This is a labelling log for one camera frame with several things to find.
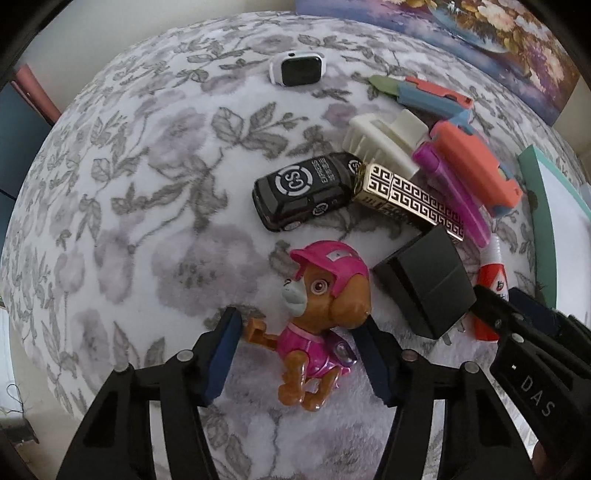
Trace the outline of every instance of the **gold box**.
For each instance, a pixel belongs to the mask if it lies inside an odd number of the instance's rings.
[[[452,239],[464,240],[464,224],[456,212],[377,163],[359,167],[353,199],[421,231],[441,223]]]

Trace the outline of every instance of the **purple marker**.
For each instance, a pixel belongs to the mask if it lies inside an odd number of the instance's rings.
[[[413,160],[421,167],[435,187],[445,197],[446,203],[464,222],[464,231],[472,241],[484,248],[491,241],[491,231],[478,206],[453,170],[437,155],[430,142],[423,143],[413,154]]]

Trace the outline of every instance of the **floral blanket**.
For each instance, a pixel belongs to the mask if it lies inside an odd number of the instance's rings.
[[[290,49],[326,56],[320,83],[269,83],[269,58]],[[338,150],[354,115],[398,115],[401,108],[369,85],[373,73],[418,75],[473,97],[474,126],[518,178],[516,155],[535,144],[573,184],[582,181],[572,150],[517,97],[401,34],[264,12],[139,43],[109,63],[52,130],[2,253],[0,294],[11,320],[71,415],[82,418],[115,364],[148,367],[190,348],[226,305],[245,317],[266,316],[269,331],[281,331],[290,248],[340,239],[373,266],[417,234],[358,205],[275,234],[252,205],[255,179]],[[532,293],[527,198],[491,227],[503,240],[510,285]],[[478,251],[468,241],[458,248],[473,276]],[[495,347],[473,341],[461,326],[450,332],[451,345],[412,335],[392,300],[372,288],[374,318],[403,347],[446,365],[491,363]],[[220,478],[373,478],[394,411],[373,395],[363,366],[315,414],[282,406],[280,381],[274,353],[239,345],[222,396],[202,411]],[[507,405],[532,447],[533,435]],[[152,412],[156,421],[158,407]],[[442,421],[438,404],[426,478],[437,471]],[[158,475],[167,478],[162,432],[155,430]]]

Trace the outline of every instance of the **painting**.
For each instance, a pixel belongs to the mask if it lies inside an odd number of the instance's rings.
[[[460,57],[553,125],[579,71],[558,39],[517,0],[296,0],[299,14],[358,20]]]

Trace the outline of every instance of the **toy car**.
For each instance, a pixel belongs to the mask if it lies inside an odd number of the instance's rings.
[[[258,179],[252,200],[262,224],[271,232],[288,232],[348,205],[360,164],[361,160],[347,152],[330,153]]]

